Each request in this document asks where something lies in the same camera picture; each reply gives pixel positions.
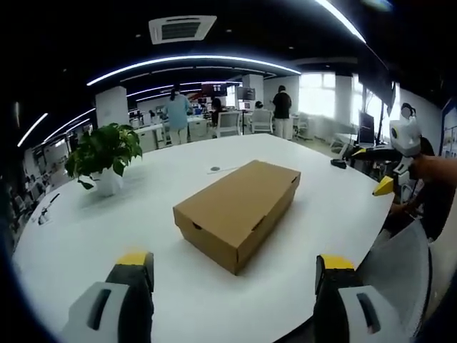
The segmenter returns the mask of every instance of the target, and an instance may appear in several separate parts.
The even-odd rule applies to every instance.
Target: box lid
[[[299,171],[251,161],[176,209],[196,227],[238,248],[299,175]]]

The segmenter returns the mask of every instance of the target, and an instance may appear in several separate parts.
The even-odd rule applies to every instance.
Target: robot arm
[[[374,189],[373,195],[379,196],[403,187],[414,175],[410,173],[414,158],[421,153],[421,130],[416,118],[408,122],[392,120],[390,122],[391,147],[361,149],[352,155],[353,159],[370,161],[399,161],[390,175],[386,175]]]

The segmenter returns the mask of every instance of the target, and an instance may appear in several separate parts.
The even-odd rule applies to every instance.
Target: white round table
[[[253,159],[301,171],[301,184],[278,227],[234,276],[184,240],[172,207]],[[222,170],[210,172],[213,166]],[[174,146],[137,159],[114,197],[98,198],[76,182],[48,194],[32,218],[60,193],[51,221],[26,225],[14,261],[32,307],[54,333],[120,256],[147,250],[155,259],[153,342],[273,342],[313,314],[316,255],[362,262],[393,199],[373,197],[375,185],[266,134]]]

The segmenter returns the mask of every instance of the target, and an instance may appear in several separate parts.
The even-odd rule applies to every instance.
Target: air conditioner unit
[[[216,16],[171,16],[149,22],[152,44],[203,41]]]

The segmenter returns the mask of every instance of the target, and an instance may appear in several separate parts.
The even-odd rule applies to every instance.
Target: potted plant
[[[124,169],[136,156],[143,156],[138,134],[131,126],[112,123],[92,134],[86,132],[78,148],[70,154],[65,168],[85,189],[94,185],[80,177],[90,178],[96,183],[97,191],[107,197],[120,190]]]

